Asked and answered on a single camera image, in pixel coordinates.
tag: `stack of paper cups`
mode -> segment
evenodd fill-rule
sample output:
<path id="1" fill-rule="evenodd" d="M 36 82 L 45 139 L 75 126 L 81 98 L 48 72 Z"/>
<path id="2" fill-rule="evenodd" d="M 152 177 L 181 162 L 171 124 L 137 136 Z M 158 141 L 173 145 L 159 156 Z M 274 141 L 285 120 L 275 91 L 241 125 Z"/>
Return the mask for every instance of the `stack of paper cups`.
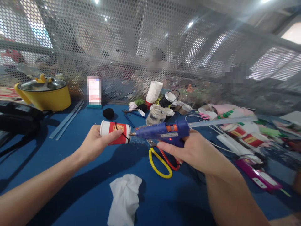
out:
<path id="1" fill-rule="evenodd" d="M 146 105 L 148 109 L 151 107 L 151 104 L 154 103 L 161 92 L 163 83 L 152 81 L 150 84 L 150 88 L 148 90 L 147 96 L 146 96 Z"/>

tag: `black yarn ball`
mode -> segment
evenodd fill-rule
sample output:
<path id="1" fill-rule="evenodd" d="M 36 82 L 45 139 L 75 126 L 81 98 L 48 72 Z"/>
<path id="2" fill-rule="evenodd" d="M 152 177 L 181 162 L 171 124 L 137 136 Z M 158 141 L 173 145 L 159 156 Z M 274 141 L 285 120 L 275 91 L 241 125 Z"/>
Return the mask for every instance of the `black yarn ball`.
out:
<path id="1" fill-rule="evenodd" d="M 144 113 L 147 112 L 147 106 L 146 104 L 141 104 L 139 105 L 137 108 L 139 108 L 141 111 L 143 111 Z"/>
<path id="2" fill-rule="evenodd" d="M 108 120 L 111 120 L 112 118 L 114 118 L 114 111 L 112 108 L 107 108 L 103 111 L 103 116 L 108 119 Z"/>

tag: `pot lid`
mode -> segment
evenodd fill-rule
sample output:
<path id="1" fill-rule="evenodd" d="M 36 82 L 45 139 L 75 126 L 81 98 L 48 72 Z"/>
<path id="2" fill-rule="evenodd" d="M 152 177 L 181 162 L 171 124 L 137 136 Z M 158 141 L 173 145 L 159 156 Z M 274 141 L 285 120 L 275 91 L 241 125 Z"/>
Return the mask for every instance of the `pot lid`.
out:
<path id="1" fill-rule="evenodd" d="M 36 80 L 31 80 L 28 82 L 24 82 L 19 84 L 19 89 L 25 91 L 32 91 L 32 92 L 47 92 L 51 90 L 60 89 L 66 86 L 66 82 L 60 79 L 52 78 L 52 81 L 48 83 L 47 87 L 49 90 L 41 91 L 41 88 L 44 86 L 45 83 L 38 83 Z"/>

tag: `blue tablecloth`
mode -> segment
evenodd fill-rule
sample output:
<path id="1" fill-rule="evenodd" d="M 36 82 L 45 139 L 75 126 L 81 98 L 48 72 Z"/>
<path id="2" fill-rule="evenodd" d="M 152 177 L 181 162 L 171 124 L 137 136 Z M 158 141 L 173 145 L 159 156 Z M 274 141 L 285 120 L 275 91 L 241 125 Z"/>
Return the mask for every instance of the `blue tablecloth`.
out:
<path id="1" fill-rule="evenodd" d="M 127 123 L 121 111 L 127 106 L 85 108 L 77 114 L 60 140 L 49 139 L 49 135 L 72 108 L 47 116 L 42 121 L 41 132 L 35 140 L 0 158 L 1 194 L 72 154 L 81 145 L 91 126 L 104 120 L 103 109 L 113 108 L 118 115 L 116 121 Z M 129 117 L 135 126 L 145 124 L 145 120 L 138 116 Z M 183 116 L 177 113 L 170 122 L 176 118 Z M 197 118 L 189 117 L 188 120 L 197 121 Z M 226 148 L 216 139 L 217 134 L 213 130 L 203 127 L 198 130 L 207 139 Z M 20 138 L 21 136 L 16 136 L 0 151 Z M 178 172 L 173 172 L 171 179 L 161 178 L 150 166 L 148 150 L 149 147 L 143 141 L 106 147 L 99 158 L 76 173 L 29 225 L 106 225 L 113 200 L 109 183 L 124 174 L 135 174 L 143 180 L 139 189 L 140 206 L 136 212 L 135 225 L 214 225 L 206 185 L 200 180 L 201 175 L 189 165 L 183 164 Z M 167 173 L 156 157 L 154 162 L 161 172 Z M 277 172 L 278 167 L 271 164 L 268 166 L 268 172 Z M 243 172 L 242 174 L 254 199 L 269 220 L 301 210 L 300 196 L 281 178 L 274 177 L 284 185 L 284 189 L 293 196 L 292 198 L 281 191 L 274 194 L 264 192 Z"/>

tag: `yellow scissors handle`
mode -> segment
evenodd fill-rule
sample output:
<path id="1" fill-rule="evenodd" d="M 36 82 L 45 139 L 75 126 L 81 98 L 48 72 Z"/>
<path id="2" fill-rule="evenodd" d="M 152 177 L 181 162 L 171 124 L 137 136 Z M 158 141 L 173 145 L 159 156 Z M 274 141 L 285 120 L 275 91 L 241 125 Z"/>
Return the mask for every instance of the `yellow scissors handle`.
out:
<path id="1" fill-rule="evenodd" d="M 155 164 L 153 162 L 153 157 L 152 157 L 152 154 L 151 153 L 154 153 L 154 155 L 163 163 L 163 165 L 166 167 L 166 169 L 168 170 L 169 174 L 166 175 L 166 174 L 163 174 L 161 173 L 159 170 L 157 170 L 157 168 L 155 167 Z M 171 168 L 167 165 L 167 163 L 155 152 L 154 148 L 150 148 L 150 150 L 148 151 L 148 154 L 150 156 L 150 164 L 152 166 L 152 168 L 154 169 L 154 171 L 160 176 L 160 177 L 163 177 L 165 179 L 169 179 L 172 177 L 172 170 Z"/>

